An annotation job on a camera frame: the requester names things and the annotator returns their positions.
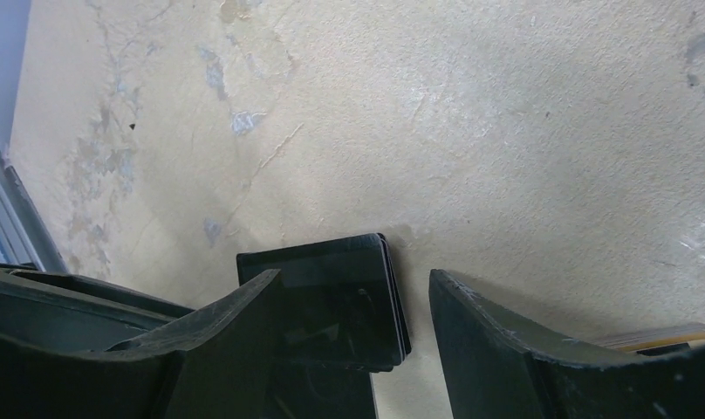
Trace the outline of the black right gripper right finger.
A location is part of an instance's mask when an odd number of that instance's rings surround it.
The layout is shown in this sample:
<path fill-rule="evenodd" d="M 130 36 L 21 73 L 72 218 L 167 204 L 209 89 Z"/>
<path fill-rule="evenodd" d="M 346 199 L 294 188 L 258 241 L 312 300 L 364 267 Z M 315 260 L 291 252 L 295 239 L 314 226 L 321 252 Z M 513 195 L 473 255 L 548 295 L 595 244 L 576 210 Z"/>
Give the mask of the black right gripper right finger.
<path fill-rule="evenodd" d="M 655 357 L 593 345 L 444 270 L 428 295 L 456 418 L 705 418 L 705 345 Z"/>

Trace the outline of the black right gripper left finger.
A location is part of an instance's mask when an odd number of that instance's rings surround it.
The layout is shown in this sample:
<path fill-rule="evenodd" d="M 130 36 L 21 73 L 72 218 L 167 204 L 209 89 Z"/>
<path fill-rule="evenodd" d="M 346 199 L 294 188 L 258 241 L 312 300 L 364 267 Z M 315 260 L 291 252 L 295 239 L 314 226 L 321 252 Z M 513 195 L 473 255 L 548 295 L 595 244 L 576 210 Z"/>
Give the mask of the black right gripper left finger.
<path fill-rule="evenodd" d="M 258 418 L 277 344 L 277 270 L 105 351 L 0 334 L 0 418 Z"/>

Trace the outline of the orange credit card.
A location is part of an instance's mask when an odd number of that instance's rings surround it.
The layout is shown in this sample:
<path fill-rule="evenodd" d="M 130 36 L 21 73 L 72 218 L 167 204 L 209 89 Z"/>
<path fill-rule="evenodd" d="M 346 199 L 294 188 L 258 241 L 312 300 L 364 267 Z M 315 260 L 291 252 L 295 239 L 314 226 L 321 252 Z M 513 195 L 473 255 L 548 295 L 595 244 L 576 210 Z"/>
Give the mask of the orange credit card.
<path fill-rule="evenodd" d="M 704 346 L 705 324 L 689 323 L 620 333 L 590 340 L 590 343 L 624 353 L 658 356 Z"/>

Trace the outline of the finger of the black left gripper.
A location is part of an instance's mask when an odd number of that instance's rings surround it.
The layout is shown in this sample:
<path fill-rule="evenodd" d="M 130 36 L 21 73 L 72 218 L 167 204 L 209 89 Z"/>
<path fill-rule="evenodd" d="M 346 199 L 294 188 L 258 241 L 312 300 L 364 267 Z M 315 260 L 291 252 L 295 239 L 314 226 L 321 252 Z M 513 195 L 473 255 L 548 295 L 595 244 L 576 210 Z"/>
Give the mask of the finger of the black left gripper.
<path fill-rule="evenodd" d="M 0 264 L 0 334 L 44 349 L 105 351 L 191 312 L 102 280 Z"/>

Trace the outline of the black credit card stack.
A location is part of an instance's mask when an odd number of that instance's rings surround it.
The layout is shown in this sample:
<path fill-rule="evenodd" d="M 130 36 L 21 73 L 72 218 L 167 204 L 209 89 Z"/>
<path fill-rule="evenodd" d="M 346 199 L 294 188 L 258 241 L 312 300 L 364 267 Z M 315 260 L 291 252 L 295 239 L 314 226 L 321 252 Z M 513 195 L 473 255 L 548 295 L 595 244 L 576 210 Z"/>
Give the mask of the black credit card stack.
<path fill-rule="evenodd" d="M 412 344 L 385 236 L 369 233 L 236 256 L 241 285 L 279 270 L 279 346 L 264 418 L 375 418 L 373 374 Z"/>

